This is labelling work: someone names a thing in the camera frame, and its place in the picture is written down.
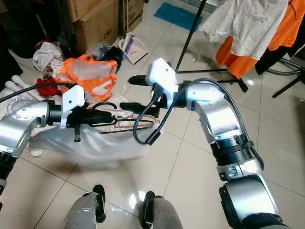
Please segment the white cloth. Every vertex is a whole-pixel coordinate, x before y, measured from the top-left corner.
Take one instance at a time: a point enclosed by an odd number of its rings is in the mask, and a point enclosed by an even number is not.
[[[199,30],[211,42],[233,36],[231,53],[259,60],[286,9],[287,0],[223,0]]]
[[[34,53],[33,65],[42,72],[49,63],[53,69],[52,77],[55,78],[57,72],[63,67],[63,55],[60,47],[44,42],[41,48]]]

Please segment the blue mat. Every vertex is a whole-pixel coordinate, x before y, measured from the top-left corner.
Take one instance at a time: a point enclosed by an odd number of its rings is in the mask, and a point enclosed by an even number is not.
[[[165,21],[168,21],[172,24],[178,25],[184,29],[191,30],[196,15],[194,13],[191,13],[182,8],[173,6],[165,2],[157,10],[154,16],[163,19]],[[201,22],[202,22],[202,17],[200,17],[198,24],[195,28],[195,31],[198,29],[198,25]]]

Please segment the white plastic bag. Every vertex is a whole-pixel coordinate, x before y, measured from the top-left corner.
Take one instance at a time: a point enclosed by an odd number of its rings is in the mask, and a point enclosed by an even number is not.
[[[140,139],[146,139],[157,128],[138,130]],[[149,146],[141,145],[133,137],[132,131],[100,134],[96,128],[81,125],[81,141],[74,142],[74,129],[49,129],[35,135],[30,141],[30,149],[55,150],[70,160],[83,166],[105,167],[107,163],[118,162],[143,156]]]

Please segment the red cloth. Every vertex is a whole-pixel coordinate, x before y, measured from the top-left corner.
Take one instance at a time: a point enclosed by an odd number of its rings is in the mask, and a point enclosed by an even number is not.
[[[37,83],[36,84],[44,84],[44,83],[56,83],[55,79],[53,77],[51,77],[48,80],[42,80],[42,79],[37,79]],[[57,86],[47,86],[47,87],[41,87],[41,88],[37,88],[37,91],[39,92],[40,95],[42,96],[53,96],[56,94],[60,94],[60,90],[58,90]]]

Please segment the white tile floor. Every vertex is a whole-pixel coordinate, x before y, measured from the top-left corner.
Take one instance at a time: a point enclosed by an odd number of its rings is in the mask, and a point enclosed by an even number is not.
[[[162,57],[175,66],[188,31],[155,18],[164,0],[145,4],[143,22],[134,34],[146,45],[149,55],[135,66],[122,63],[114,91],[130,101],[149,102],[150,90],[130,86],[129,77],[147,73],[149,64]],[[178,0],[171,4],[195,10]],[[181,70],[217,67],[214,56],[219,44],[210,44],[196,32]],[[29,59],[17,58],[23,78],[33,84],[41,73]],[[198,77],[226,78],[228,74],[209,73],[180,75],[183,79]],[[279,199],[285,223],[294,229],[304,228],[305,210],[305,87],[298,83],[276,99],[271,95],[288,77],[268,73],[258,76],[250,71],[244,81],[249,87],[242,93],[236,85],[225,85],[244,118],[250,137],[265,161],[265,173]],[[176,207],[184,228],[229,228],[220,203],[222,186],[198,115],[176,109],[165,125],[165,133],[144,157],[125,161],[119,168],[96,170],[69,162],[60,154],[48,151],[33,158],[23,152],[9,176],[0,197],[3,208],[0,228],[60,229],[73,202],[96,183],[106,190],[107,219],[99,228],[139,229],[135,203],[146,191],[165,195]]]

